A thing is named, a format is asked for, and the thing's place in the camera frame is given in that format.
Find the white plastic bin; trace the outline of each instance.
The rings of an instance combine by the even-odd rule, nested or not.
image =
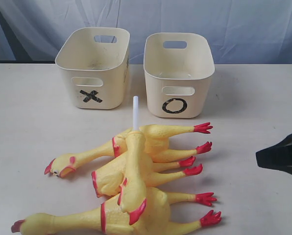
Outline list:
[[[162,118],[193,118],[203,109],[214,60],[207,40],[193,33],[147,38],[144,70],[149,111]]]
[[[121,28],[86,27],[67,39],[55,63],[76,107],[112,109],[122,103],[129,38]]]

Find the white tabletop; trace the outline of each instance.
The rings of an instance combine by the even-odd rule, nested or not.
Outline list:
[[[132,97],[140,97],[140,124],[196,125],[210,121],[210,135],[172,137],[171,147],[191,149],[206,141],[199,155],[200,175],[160,188],[214,191],[221,225],[192,234],[292,235],[292,175],[259,168],[255,152],[292,133],[292,65],[217,65],[203,113],[193,119],[163,119],[146,107],[143,66],[131,66],[129,94],[114,110],[74,107],[56,65],[0,64],[0,235],[36,212],[67,215],[99,207],[91,172],[110,160],[97,159],[70,179],[44,175],[62,153],[83,152],[131,126]],[[172,220],[191,222],[210,208],[193,203],[172,206]],[[67,235],[79,233],[62,233]]]

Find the white plastic rod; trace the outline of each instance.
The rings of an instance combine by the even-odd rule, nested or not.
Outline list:
[[[138,96],[133,97],[133,131],[138,131]]]

